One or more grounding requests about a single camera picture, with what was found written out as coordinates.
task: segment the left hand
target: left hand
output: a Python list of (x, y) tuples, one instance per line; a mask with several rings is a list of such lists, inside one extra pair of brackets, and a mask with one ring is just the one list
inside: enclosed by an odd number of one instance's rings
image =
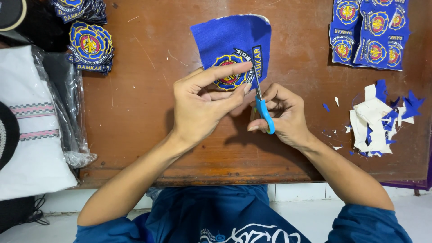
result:
[(208, 137), (220, 119), (243, 103), (251, 84), (242, 84), (233, 92), (207, 91), (215, 80), (242, 74), (252, 68), (251, 62), (195, 70), (174, 83), (174, 128), (172, 134), (194, 147)]

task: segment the red circle emblem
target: red circle emblem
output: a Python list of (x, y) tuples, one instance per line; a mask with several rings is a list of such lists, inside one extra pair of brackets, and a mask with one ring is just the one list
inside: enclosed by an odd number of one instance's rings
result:
[[(231, 65), (234, 63), (237, 63), (237, 62), (235, 62), (234, 60), (225, 60), (221, 64), (219, 64), (219, 66)], [(221, 83), (232, 84), (232, 83), (237, 82), (239, 78), (240, 78), (240, 75), (231, 75), (231, 76), (228, 76), (226, 78), (221, 78), (221, 79), (219, 79), (219, 81)]]
[(351, 4), (347, 4), (339, 9), (339, 15), (344, 20), (351, 20), (356, 16), (356, 7)]
[(82, 35), (79, 39), (82, 51), (88, 55), (96, 55), (101, 50), (99, 41), (91, 35)]
[(371, 46), (371, 52), (370, 53), (371, 53), (371, 59), (374, 61), (376, 61), (382, 57), (381, 47), (379, 47), (377, 45)]
[(374, 32), (380, 32), (384, 29), (385, 20), (381, 16), (376, 16), (372, 19), (372, 29)]
[(336, 51), (341, 58), (346, 58), (349, 54), (349, 47), (346, 44), (341, 43), (336, 46)]
[(399, 57), (399, 54), (394, 49), (390, 49), (389, 52), (390, 52), (390, 58), (389, 58), (388, 62), (390, 64), (395, 64), (397, 61), (397, 58)]
[(394, 18), (393, 21), (391, 23), (391, 26), (393, 27), (398, 27), (400, 24), (402, 23), (402, 17), (397, 14)]

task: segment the right hand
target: right hand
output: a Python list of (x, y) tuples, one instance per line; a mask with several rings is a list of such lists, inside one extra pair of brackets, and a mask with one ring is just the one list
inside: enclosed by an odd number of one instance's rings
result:
[[(299, 150), (308, 147), (314, 136), (306, 125), (303, 99), (277, 83), (272, 83), (262, 97), (273, 118), (278, 138)], [(254, 111), (256, 102), (253, 101), (250, 105), (252, 111), (248, 131), (258, 129), (266, 131), (268, 129), (266, 120), (261, 119), (259, 113)]]

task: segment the wooden desk surface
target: wooden desk surface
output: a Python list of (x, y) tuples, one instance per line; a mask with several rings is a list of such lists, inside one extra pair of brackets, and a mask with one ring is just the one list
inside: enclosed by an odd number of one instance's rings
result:
[[(86, 126), (91, 151), (99, 158), (81, 169), (81, 188), (97, 188), (162, 140), (173, 126), (172, 84), (200, 67), (191, 25), (234, 14), (266, 16), (272, 25), (268, 78), (305, 100), (308, 127), (326, 144), (380, 181), (424, 179), (431, 128), (431, 3), (410, 0), (412, 34), (404, 71), (353, 69), (331, 63), (328, 29), (333, 0), (106, 0), (116, 48), (111, 73), (84, 73)], [(412, 89), (427, 97), (415, 124), (404, 123), (392, 155), (350, 156), (349, 110), (364, 101), (364, 87), (385, 79), (388, 100)], [(339, 98), (340, 107), (334, 97)], [(298, 151), (275, 135), (246, 131), (247, 103), (222, 119), (193, 151), (166, 170), (156, 185), (221, 185), (323, 181)], [(322, 104), (329, 105), (326, 112)], [(337, 130), (335, 136), (330, 130)]]

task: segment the forearm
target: forearm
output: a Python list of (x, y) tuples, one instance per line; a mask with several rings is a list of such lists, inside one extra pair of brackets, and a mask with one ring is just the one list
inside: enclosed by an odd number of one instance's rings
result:
[(312, 162), (336, 195), (347, 204), (394, 210), (387, 192), (371, 175), (311, 135), (300, 151)]
[(78, 225), (101, 224), (129, 213), (156, 178), (187, 150), (189, 146), (170, 134), (98, 189), (79, 214)]

